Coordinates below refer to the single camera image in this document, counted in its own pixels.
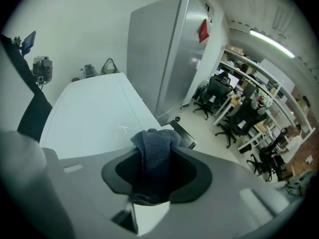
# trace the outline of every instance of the bag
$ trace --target bag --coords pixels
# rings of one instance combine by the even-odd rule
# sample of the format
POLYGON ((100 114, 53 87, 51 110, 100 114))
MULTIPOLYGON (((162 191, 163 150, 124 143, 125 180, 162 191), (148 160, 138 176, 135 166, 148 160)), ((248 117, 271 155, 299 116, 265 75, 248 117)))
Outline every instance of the bag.
POLYGON ((104 66, 103 66, 102 69, 101 69, 101 75, 105 75, 105 74, 115 74, 115 73, 119 73, 119 70, 118 70, 118 68, 116 67, 116 65, 114 64, 113 59, 112 59, 112 58, 109 58, 109 59, 105 62, 104 66), (104 69, 109 60, 112 61, 114 69, 104 69))

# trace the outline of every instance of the brick wall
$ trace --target brick wall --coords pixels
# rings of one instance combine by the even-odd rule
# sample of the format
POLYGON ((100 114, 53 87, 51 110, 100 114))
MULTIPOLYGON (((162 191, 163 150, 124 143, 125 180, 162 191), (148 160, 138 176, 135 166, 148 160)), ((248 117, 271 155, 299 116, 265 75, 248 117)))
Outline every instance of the brick wall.
MULTIPOLYGON (((299 92, 296 88, 294 88, 292 95, 297 98, 299 92)), ((291 104, 287 102, 287 106, 294 110, 291 107, 291 104)), ((293 159, 288 164, 288 167, 292 164, 295 170, 296 175, 306 171, 306 170, 318 170, 319 168, 319 124, 317 123, 313 112, 310 110, 308 112, 307 118, 311 127, 315 127, 315 131, 308 138, 308 140, 300 147, 298 152, 295 154, 293 159), (311 164, 306 163, 306 158, 309 156, 313 157, 313 161, 311 164)))

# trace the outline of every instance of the black strap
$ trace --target black strap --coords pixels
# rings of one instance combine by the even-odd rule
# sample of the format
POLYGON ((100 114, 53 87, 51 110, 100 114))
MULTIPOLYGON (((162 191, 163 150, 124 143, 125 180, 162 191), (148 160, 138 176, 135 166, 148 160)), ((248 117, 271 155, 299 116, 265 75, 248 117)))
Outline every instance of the black strap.
POLYGON ((43 128, 51 110, 52 106, 43 92, 35 94, 22 116, 17 131, 40 142, 43 128))
POLYGON ((3 47, 15 67, 16 71, 19 73, 20 77, 23 79, 25 84, 31 89, 34 94, 40 93, 38 85, 35 83, 34 77, 29 69, 28 63, 21 56, 20 51, 17 47, 11 42, 10 38, 0 35, 0 40, 3 44, 3 47))

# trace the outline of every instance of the floor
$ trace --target floor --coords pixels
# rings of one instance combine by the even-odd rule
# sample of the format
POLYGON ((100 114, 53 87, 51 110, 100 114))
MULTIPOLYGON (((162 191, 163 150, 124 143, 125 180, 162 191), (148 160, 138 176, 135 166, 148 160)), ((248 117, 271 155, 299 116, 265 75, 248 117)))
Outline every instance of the floor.
MULTIPOLYGON (((226 136, 215 136, 216 133, 222 131, 221 128, 213 126, 215 117, 209 115, 209 119, 205 120, 206 115, 203 111, 196 111, 193 113, 193 110, 198 107, 199 106, 191 102, 188 107, 182 109, 179 113, 179 116, 181 118, 179 124, 197 141, 197 145, 195 146, 194 150, 238 163, 246 167, 249 171, 253 172, 253 167, 247 164, 246 160, 252 160, 252 158, 250 157, 252 153, 254 153, 255 156, 259 158, 258 150, 252 149, 251 151, 247 151, 244 154, 241 154, 237 150, 240 145, 248 140, 248 137, 242 136, 239 140, 237 140, 236 143, 232 142, 229 149, 226 149, 226 136)), ((261 179, 266 179, 268 175, 265 174, 259 177, 261 179)), ((271 182, 273 183, 276 181, 278 181, 278 179, 276 175, 273 174, 273 180, 271 182)))

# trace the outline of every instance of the ceiling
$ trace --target ceiling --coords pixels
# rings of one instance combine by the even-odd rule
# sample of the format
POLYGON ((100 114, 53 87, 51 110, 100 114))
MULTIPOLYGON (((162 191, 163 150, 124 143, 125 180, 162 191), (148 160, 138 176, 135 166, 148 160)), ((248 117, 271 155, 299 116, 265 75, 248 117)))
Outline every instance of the ceiling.
POLYGON ((229 28, 250 29, 278 41, 302 62, 319 83, 318 41, 299 8, 291 0, 223 0, 229 28))

